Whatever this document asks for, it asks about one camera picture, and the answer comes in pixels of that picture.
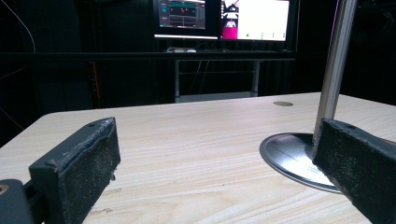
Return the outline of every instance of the wooden table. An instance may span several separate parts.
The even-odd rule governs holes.
[[[268,136],[312,133],[318,101],[306,93],[49,114],[0,149],[0,179],[25,183],[31,163],[114,116],[121,164],[86,223],[369,223],[345,196],[296,183],[260,155]],[[341,95],[336,119],[396,141],[396,106]]]

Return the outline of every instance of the desk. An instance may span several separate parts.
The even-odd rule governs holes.
[[[305,93],[49,114],[0,148],[0,179],[25,183],[31,163],[114,116],[121,164],[86,223],[369,223],[345,196],[289,180],[260,155],[270,135],[312,133],[318,101]],[[396,106],[341,95],[336,119],[396,141]]]

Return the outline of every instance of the screen display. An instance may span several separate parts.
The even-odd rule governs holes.
[[[205,1],[161,0],[161,27],[205,29]]]
[[[214,0],[154,0],[156,37],[217,39]]]
[[[289,1],[221,0],[221,38],[285,41]]]

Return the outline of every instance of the foam pad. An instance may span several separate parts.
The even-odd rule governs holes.
[[[44,192],[46,223],[82,223],[120,163],[114,118],[89,123],[35,161],[29,171]]]
[[[373,223],[396,223],[396,146],[323,119],[313,163]]]

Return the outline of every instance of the metal pole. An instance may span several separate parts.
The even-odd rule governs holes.
[[[251,97],[257,97],[259,95],[260,62],[259,60],[254,61],[253,81],[250,92]]]
[[[323,80],[313,143],[318,141],[323,118],[333,119],[347,57],[347,47],[358,0],[339,0],[332,27],[332,39]]]
[[[175,60],[175,103],[180,103],[179,64],[180,60]]]

